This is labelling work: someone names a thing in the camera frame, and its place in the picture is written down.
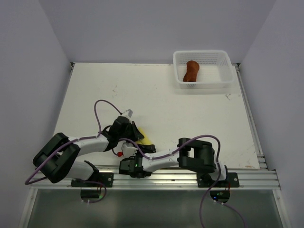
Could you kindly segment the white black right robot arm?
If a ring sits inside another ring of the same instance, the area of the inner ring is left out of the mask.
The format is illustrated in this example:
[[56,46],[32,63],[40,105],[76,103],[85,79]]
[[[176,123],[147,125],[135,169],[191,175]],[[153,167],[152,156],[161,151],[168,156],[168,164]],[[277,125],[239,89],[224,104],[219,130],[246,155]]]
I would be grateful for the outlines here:
[[127,140],[122,145],[122,152],[132,155],[120,161],[119,174],[145,178],[157,170],[178,166],[197,173],[199,178],[207,176],[207,180],[216,186],[223,186],[228,182],[228,170],[219,162],[220,142],[211,136],[218,143],[218,150],[215,151],[212,143],[200,140],[204,137],[180,138],[176,147],[159,152],[153,144],[143,145]]

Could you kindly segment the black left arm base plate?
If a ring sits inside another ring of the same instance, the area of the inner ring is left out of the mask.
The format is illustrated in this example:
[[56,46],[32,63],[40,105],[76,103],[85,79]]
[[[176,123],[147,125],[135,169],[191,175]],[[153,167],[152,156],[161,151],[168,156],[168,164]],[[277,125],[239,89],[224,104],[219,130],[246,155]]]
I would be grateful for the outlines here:
[[93,173],[88,180],[73,179],[71,187],[77,188],[94,188],[101,187],[103,184],[106,188],[113,186],[114,174],[111,172]]

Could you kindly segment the yellow microfiber towel black trim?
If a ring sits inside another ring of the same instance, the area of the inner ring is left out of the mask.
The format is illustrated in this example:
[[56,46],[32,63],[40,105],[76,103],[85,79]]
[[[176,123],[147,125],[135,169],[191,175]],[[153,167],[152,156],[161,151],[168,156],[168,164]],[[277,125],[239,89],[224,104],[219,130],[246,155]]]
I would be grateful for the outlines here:
[[137,144],[141,145],[152,145],[153,142],[150,140],[150,138],[147,136],[147,134],[144,132],[142,128],[138,128],[139,132],[144,136],[143,139],[137,141]]

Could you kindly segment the brown microfiber towel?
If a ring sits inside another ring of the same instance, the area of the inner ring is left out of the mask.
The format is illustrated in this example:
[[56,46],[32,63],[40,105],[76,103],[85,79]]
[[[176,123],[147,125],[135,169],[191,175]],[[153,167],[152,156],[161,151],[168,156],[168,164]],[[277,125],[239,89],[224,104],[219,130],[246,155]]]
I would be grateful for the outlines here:
[[186,74],[184,75],[183,82],[196,82],[200,65],[196,61],[188,61],[186,64]]

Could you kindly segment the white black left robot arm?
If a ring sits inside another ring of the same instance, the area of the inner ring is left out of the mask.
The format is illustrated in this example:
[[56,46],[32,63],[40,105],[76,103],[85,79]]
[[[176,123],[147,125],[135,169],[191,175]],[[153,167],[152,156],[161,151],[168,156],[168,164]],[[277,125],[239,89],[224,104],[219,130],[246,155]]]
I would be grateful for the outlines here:
[[58,183],[69,177],[81,179],[87,186],[92,187],[99,180],[95,166],[86,161],[76,162],[76,158],[92,152],[112,150],[122,138],[137,142],[145,136],[134,121],[122,115],[111,125],[100,129],[96,136],[72,138],[57,133],[34,157],[35,172],[42,172],[51,183]]

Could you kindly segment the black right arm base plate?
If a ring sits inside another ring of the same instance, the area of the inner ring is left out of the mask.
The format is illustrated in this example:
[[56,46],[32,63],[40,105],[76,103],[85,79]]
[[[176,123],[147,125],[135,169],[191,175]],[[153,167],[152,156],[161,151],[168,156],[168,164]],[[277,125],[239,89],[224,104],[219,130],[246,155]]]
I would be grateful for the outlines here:
[[[209,174],[197,174],[197,184],[199,188],[209,188],[215,180]],[[238,188],[240,187],[238,175],[236,172],[229,172],[225,180],[218,181],[215,188]]]

